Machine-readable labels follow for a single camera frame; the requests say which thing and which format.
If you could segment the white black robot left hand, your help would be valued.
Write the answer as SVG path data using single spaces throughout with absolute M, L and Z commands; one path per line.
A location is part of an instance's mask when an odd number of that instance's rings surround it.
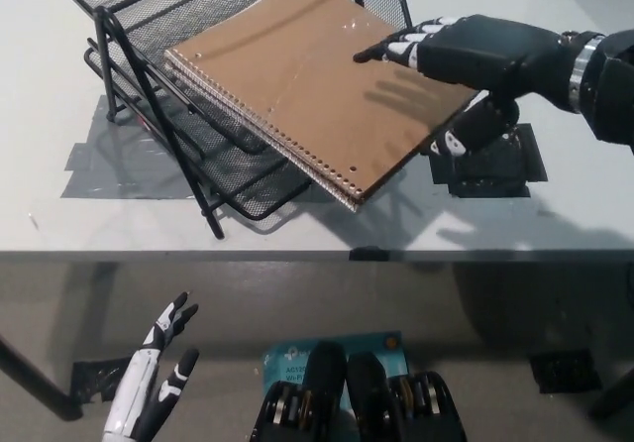
M 164 351 L 198 311 L 196 304 L 186 304 L 188 296 L 187 291 L 181 293 L 165 308 L 133 354 L 116 389 L 102 432 L 104 441 L 154 440 L 180 400 L 199 350 L 185 351 L 162 383 L 157 376 Z

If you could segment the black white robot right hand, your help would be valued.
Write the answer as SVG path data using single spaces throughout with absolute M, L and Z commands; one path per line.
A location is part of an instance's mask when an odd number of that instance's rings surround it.
M 537 94 L 577 113 L 571 76 L 588 38 L 484 15 L 440 17 L 385 37 L 353 61 L 390 61 L 433 80 L 485 90 L 483 103 L 494 111 Z

